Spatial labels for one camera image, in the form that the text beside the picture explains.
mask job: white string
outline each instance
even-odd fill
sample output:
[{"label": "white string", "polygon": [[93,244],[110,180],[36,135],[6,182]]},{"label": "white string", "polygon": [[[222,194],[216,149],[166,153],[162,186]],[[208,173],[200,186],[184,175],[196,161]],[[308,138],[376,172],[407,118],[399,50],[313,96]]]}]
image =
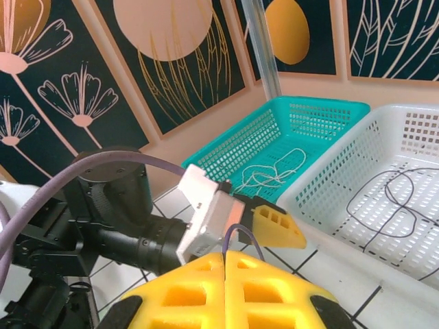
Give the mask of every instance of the white string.
[{"label": "white string", "polygon": [[[293,153],[295,151],[302,152],[302,154],[303,154],[302,162],[296,168],[294,168],[294,169],[288,169],[288,170],[286,170],[286,171],[284,171],[282,173],[279,173],[278,169],[276,168],[276,165],[280,161],[282,161],[283,159],[285,159],[287,156],[289,156],[291,153]],[[282,184],[285,183],[284,179],[286,179],[291,174],[297,172],[297,170],[299,170],[299,168],[301,168],[303,166],[303,164],[305,163],[306,160],[307,160],[307,154],[302,149],[295,148],[295,149],[292,149],[291,151],[289,151],[288,153],[286,153],[282,158],[278,159],[273,164],[273,166],[263,166],[263,165],[259,165],[259,164],[254,164],[254,165],[248,166],[247,168],[245,168],[242,171],[242,184],[239,185],[233,192],[234,193],[238,193],[243,188],[246,188],[246,187],[259,187],[259,189],[258,189],[258,191],[256,193],[256,195],[258,195],[259,192],[261,192],[261,189],[263,187],[279,188],[279,187],[281,187]],[[252,172],[250,178],[248,178],[248,180],[245,181],[245,179],[246,179],[246,171],[249,168],[269,169],[269,170],[272,170],[274,172],[274,175],[269,175],[268,173],[264,173],[264,172],[261,172],[261,171],[254,170]]]}]

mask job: yellow foam pad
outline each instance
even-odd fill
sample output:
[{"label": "yellow foam pad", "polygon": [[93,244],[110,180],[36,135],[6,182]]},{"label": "yellow foam pad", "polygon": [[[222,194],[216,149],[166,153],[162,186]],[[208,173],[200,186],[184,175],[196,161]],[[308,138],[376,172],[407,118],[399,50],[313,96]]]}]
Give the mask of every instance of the yellow foam pad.
[{"label": "yellow foam pad", "polygon": [[242,252],[208,254],[126,293],[142,297],[129,329],[324,329],[324,289]]},{"label": "yellow foam pad", "polygon": [[227,329],[325,329],[312,295],[337,301],[286,271],[241,252],[227,252]]},{"label": "yellow foam pad", "polygon": [[127,292],[142,305],[129,329],[225,329],[224,261],[207,254]]},{"label": "yellow foam pad", "polygon": [[305,249],[307,240],[291,215],[269,206],[254,209],[252,233],[259,245]]}]

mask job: pink flower line art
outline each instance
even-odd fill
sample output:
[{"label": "pink flower line art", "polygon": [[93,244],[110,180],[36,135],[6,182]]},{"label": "pink flower line art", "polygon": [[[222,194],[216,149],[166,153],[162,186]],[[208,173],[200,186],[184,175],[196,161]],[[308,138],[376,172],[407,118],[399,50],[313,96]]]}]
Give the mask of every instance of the pink flower line art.
[{"label": "pink flower line art", "polygon": [[88,127],[119,100],[119,96],[112,88],[101,94],[101,87],[101,80],[88,73],[86,65],[81,65],[80,72],[64,74],[61,77],[61,89],[46,80],[38,87],[38,94],[60,114],[72,120],[78,127],[84,128],[96,146],[101,149],[102,146]]},{"label": "pink flower line art", "polygon": [[35,1],[39,5],[38,18],[35,22],[29,23],[29,27],[21,32],[22,35],[18,35],[18,29],[14,28],[16,23],[15,16],[19,6],[23,4],[17,4],[16,2],[19,1],[16,0],[3,0],[3,33],[0,32],[0,71],[9,74],[14,79],[23,94],[27,97],[32,106],[35,107],[35,110],[54,134],[74,156],[77,156],[78,152],[46,116],[18,76],[18,74],[24,72],[30,65],[46,60],[63,50],[73,40],[73,34],[67,29],[62,19],[58,19],[46,26],[40,35],[35,38],[43,18],[43,13],[47,11],[48,8],[45,8],[45,4],[42,0],[32,1]]},{"label": "pink flower line art", "polygon": [[13,147],[32,166],[48,178],[52,178],[18,147],[20,141],[29,136],[39,125],[40,120],[33,114],[25,118],[23,109],[11,105],[7,99],[3,100],[3,105],[0,105],[0,141],[6,146]]}]

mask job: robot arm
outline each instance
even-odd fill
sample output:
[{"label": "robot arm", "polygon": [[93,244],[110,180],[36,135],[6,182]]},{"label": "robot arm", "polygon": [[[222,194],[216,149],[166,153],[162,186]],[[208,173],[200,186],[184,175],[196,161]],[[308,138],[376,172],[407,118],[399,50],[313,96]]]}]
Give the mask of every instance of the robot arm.
[{"label": "robot arm", "polygon": [[[88,277],[99,255],[161,275],[208,254],[222,243],[232,223],[244,223],[246,205],[229,194],[230,184],[213,182],[204,174],[190,166],[178,185],[195,209],[189,223],[151,214],[143,164],[103,164],[70,182],[15,241],[13,263],[31,269],[32,282],[19,301],[7,306],[0,325],[81,328],[78,323],[83,323],[82,328],[92,328],[87,312],[73,307],[84,296],[73,298],[65,278]],[[27,191],[30,198],[37,189],[10,187],[10,212],[11,204],[18,210],[27,201],[17,206],[17,196]]]}]

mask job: black cable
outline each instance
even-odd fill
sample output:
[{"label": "black cable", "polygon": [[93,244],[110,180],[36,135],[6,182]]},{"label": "black cable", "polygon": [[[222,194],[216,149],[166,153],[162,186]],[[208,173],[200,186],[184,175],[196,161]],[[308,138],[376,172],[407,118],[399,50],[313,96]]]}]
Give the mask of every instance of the black cable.
[{"label": "black cable", "polygon": [[[417,169],[408,169],[405,171],[397,171],[397,170],[387,170],[387,171],[382,171],[381,173],[376,174],[375,176],[373,176],[372,178],[370,178],[357,192],[356,194],[354,194],[354,196],[351,198],[351,200],[349,200],[348,204],[346,205],[346,212],[354,219],[356,220],[360,225],[364,226],[366,229],[375,232],[375,235],[362,247],[363,249],[363,253],[366,252],[367,247],[374,241],[375,238],[377,238],[379,235],[383,235],[383,236],[387,236],[390,238],[394,238],[394,239],[403,239],[403,238],[407,238],[411,235],[413,235],[415,229],[416,229],[416,224],[418,221],[418,216],[422,217],[425,221],[428,221],[430,223],[433,223],[434,226],[439,226],[438,223],[433,220],[430,219],[428,216],[424,215],[422,212],[417,211],[415,209],[412,209],[410,207],[408,207],[407,205],[410,203],[410,201],[413,198],[414,195],[414,189],[415,189],[415,185],[413,180],[411,179],[411,177],[408,175],[408,173],[415,173],[417,171],[439,171],[439,169],[437,168],[430,168],[430,167],[424,167],[424,168],[417,168]],[[383,225],[379,228],[379,230],[375,230],[373,228],[368,227],[366,224],[362,223],[361,219],[357,218],[355,216],[354,213],[352,213],[349,210],[349,207],[351,205],[351,203],[353,202],[353,200],[360,194],[360,192],[371,182],[373,181],[375,178],[379,177],[380,175],[384,175],[387,173],[394,173],[394,177],[390,178],[383,186],[384,188],[384,193],[385,196],[389,199],[390,202],[392,202],[393,204],[396,204],[397,206],[399,206],[393,213],[392,216],[390,216],[389,219],[387,219]],[[405,200],[405,202],[403,204],[399,203],[398,200],[396,199],[396,197],[394,196],[394,194],[392,193],[392,191],[390,190],[390,185],[391,183],[393,183],[396,179],[400,178],[401,176],[404,176],[405,178],[408,179],[410,186],[411,186],[411,191],[408,195],[408,198]],[[409,214],[411,214],[411,216],[413,216],[413,226],[410,230],[409,233],[405,234],[405,235],[393,235],[393,234],[387,234],[387,233],[383,233],[382,230],[387,226],[387,224],[389,224],[389,222],[394,218],[394,216],[401,211],[402,209],[406,210]],[[435,269],[434,271],[432,271],[431,273],[427,274],[426,276],[423,276],[422,278],[418,279],[419,281],[424,280],[425,278],[428,278],[429,276],[434,275],[435,273],[437,273],[439,271],[439,267],[437,269]]]},{"label": "black cable", "polygon": [[263,257],[263,253],[261,250],[261,247],[259,247],[258,241],[256,240],[256,238],[254,237],[252,231],[250,231],[246,226],[242,225],[242,224],[232,224],[226,232],[226,235],[224,237],[224,242],[222,245],[222,253],[224,255],[224,258],[226,257],[226,253],[228,250],[228,246],[230,245],[230,240],[232,238],[232,233],[234,230],[241,230],[242,232],[244,232],[245,234],[248,235],[248,237],[250,238],[250,240],[253,242],[254,247],[256,248],[256,251],[259,255],[259,258],[265,262],[265,259]]}]

